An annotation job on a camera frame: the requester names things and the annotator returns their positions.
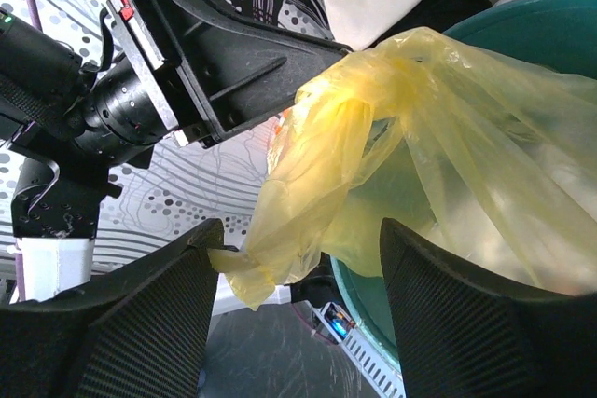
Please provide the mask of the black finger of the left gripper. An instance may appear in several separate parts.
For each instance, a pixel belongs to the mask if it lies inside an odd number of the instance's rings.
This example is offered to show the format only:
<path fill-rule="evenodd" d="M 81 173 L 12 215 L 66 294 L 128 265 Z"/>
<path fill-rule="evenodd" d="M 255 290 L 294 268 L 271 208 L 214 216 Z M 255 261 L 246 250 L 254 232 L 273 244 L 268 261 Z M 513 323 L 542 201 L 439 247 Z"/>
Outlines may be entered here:
<path fill-rule="evenodd" d="M 205 60 L 205 147 L 289 108 L 297 90 L 349 47 L 249 19 L 225 0 L 200 0 L 192 34 Z"/>

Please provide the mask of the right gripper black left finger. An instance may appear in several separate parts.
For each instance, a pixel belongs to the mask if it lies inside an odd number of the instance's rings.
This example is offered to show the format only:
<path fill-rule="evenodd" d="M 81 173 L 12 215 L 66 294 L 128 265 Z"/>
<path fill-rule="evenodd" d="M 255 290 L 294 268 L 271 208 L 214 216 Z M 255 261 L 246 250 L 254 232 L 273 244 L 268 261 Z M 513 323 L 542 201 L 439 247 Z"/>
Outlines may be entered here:
<path fill-rule="evenodd" d="M 224 246 L 208 219 L 163 248 L 38 302 L 1 308 L 4 397 L 195 397 Z"/>

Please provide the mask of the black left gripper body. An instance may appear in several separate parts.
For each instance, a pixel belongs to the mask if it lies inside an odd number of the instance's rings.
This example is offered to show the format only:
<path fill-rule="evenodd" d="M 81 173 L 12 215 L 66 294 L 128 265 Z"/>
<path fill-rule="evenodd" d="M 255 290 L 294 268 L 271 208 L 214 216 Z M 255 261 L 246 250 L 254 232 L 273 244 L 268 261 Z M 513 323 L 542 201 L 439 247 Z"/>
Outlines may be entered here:
<path fill-rule="evenodd" d="M 168 135 L 205 141 L 205 60 L 190 29 L 200 0 L 108 0 L 122 54 L 85 101 L 77 145 L 111 165 L 146 165 Z"/>

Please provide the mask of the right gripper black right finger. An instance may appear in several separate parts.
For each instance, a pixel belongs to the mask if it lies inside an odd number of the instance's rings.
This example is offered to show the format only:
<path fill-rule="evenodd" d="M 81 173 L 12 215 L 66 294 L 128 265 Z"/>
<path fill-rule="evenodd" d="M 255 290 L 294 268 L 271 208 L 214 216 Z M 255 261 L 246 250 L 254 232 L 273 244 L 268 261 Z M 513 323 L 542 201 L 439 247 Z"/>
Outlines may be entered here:
<path fill-rule="evenodd" d="M 595 294 L 507 279 L 390 218 L 380 253 L 409 397 L 595 395 Z"/>

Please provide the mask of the yellow trash bag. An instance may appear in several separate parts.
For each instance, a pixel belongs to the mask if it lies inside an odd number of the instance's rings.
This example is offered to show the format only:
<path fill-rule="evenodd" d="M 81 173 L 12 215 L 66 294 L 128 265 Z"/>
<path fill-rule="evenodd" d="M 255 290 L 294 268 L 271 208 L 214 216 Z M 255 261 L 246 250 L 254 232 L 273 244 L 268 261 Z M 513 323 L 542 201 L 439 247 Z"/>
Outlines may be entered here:
<path fill-rule="evenodd" d="M 498 275 L 596 289 L 596 82 L 427 28 L 304 84 L 271 140 L 243 247 L 210 261 L 250 308 L 321 254 L 382 273 L 392 218 Z"/>

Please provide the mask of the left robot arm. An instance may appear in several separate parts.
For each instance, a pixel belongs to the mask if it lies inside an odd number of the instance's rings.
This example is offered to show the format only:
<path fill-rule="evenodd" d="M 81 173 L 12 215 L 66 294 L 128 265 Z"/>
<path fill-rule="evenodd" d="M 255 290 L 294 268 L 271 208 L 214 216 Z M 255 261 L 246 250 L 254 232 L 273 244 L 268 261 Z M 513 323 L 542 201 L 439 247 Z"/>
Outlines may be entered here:
<path fill-rule="evenodd" d="M 1 137 L 25 160 L 13 234 L 73 243 L 79 282 L 111 168 L 150 164 L 166 136 L 210 148 L 288 108 L 299 87 L 346 56 L 343 44 L 285 31 L 224 0 L 107 0 L 98 64 L 1 14 Z"/>

